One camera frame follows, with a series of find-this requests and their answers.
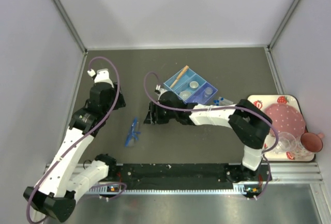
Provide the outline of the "blue safety glasses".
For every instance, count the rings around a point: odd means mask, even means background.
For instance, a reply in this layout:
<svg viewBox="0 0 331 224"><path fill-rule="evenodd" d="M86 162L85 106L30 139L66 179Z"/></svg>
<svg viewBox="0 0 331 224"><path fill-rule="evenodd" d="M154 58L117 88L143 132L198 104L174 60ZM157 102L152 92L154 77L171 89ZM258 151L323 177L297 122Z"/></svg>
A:
<svg viewBox="0 0 331 224"><path fill-rule="evenodd" d="M131 147L134 146L134 144L139 140L140 132L140 123L137 117L135 117L132 121L132 124L129 128L126 141L125 141L125 147Z"/></svg>

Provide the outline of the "large white evaporating dish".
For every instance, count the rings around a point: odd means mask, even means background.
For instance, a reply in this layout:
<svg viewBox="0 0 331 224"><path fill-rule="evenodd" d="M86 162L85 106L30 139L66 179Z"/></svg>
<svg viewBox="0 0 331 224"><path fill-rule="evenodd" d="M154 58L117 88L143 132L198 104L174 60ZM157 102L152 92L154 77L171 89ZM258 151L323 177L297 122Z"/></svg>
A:
<svg viewBox="0 0 331 224"><path fill-rule="evenodd" d="M181 99L183 101L186 101L191 96L191 92L190 91L181 91L179 96L181 97Z"/></svg>

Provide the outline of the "blue plastic bin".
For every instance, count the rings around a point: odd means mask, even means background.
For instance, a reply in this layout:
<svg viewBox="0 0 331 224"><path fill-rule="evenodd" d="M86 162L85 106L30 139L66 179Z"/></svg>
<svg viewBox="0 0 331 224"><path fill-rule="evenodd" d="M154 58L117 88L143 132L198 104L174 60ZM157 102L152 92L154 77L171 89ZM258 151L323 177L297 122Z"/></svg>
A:
<svg viewBox="0 0 331 224"><path fill-rule="evenodd" d="M184 103L206 104L218 92L217 88L185 66L179 72L167 79L163 86L172 91Z"/></svg>

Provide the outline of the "small white crucible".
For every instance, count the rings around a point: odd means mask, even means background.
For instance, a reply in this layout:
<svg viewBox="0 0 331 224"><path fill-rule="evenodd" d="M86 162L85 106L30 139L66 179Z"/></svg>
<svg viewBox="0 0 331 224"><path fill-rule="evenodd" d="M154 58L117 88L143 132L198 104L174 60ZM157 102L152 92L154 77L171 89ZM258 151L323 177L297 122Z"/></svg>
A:
<svg viewBox="0 0 331 224"><path fill-rule="evenodd" d="M189 86L191 89L196 90L199 87L199 83L197 81L191 81Z"/></svg>

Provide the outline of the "wooden test tube clamp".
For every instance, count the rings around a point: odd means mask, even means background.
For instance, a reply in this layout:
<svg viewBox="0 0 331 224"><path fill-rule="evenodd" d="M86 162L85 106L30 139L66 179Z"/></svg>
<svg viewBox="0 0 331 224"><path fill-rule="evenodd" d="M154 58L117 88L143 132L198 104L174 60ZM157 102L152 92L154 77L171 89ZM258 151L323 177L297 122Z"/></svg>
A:
<svg viewBox="0 0 331 224"><path fill-rule="evenodd" d="M174 82L171 84L170 88L172 88L178 81L179 79L186 73L186 71L189 69L189 66L186 65L182 71L178 74L178 76L176 77L176 79L174 80Z"/></svg>

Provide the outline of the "small glass flask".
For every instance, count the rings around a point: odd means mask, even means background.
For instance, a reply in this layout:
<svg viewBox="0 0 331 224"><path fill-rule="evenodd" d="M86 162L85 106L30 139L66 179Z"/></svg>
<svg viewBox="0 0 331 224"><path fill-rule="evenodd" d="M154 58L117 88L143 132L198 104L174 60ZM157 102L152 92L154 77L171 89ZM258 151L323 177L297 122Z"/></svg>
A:
<svg viewBox="0 0 331 224"><path fill-rule="evenodd" d="M211 87L207 87L203 92L203 99L207 100L213 94L213 89Z"/></svg>

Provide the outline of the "clear test tube rack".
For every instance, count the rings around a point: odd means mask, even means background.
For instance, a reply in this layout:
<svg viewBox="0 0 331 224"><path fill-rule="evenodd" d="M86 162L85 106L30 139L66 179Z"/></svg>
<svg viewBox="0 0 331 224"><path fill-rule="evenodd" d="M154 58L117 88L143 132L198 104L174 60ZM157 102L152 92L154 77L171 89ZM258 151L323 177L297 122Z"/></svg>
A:
<svg viewBox="0 0 331 224"><path fill-rule="evenodd" d="M216 99L216 100L219 102L219 104L220 104L219 106L229 106L229 105L232 105L232 104L233 104L233 102L230 101L230 100L228 100L228 99L225 99L225 98L224 98L224 100L221 101L220 98L221 98L221 97L219 97L218 99Z"/></svg>

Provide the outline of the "glass beaker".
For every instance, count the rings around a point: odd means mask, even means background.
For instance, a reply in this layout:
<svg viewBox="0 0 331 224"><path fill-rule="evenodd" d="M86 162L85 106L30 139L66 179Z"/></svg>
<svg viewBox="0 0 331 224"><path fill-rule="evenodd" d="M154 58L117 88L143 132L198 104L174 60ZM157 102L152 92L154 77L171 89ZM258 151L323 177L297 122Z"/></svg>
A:
<svg viewBox="0 0 331 224"><path fill-rule="evenodd" d="M194 103L198 103L198 104L203 104L204 103L204 96L203 94L198 94L194 96L194 99L192 100L192 102Z"/></svg>

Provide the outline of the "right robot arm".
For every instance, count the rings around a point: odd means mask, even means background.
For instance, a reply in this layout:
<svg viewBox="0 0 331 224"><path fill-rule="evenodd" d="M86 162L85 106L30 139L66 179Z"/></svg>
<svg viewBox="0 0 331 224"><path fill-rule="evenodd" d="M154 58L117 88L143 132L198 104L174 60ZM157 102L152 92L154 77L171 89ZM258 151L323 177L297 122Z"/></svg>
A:
<svg viewBox="0 0 331 224"><path fill-rule="evenodd" d="M253 103L242 99L229 106L206 106L185 103L171 91L157 91L158 100L149 103L144 124L167 124L176 120L182 125L222 126L232 129L244 145L242 176L251 181L260 175L262 149L273 121Z"/></svg>

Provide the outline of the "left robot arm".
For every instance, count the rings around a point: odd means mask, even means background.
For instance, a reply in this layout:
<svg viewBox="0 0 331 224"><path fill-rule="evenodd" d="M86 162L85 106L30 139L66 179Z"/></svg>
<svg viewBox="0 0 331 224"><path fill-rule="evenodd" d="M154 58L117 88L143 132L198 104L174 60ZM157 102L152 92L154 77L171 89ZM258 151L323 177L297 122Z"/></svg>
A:
<svg viewBox="0 0 331 224"><path fill-rule="evenodd" d="M49 168L35 186L28 186L23 197L27 201L26 219L34 223L31 210L65 222L78 201L96 184L117 176L116 160L107 154L96 156L91 165L77 176L73 172L87 147L104 126L113 110L125 107L118 82L95 81L89 99L77 110L69 123L65 138Z"/></svg>

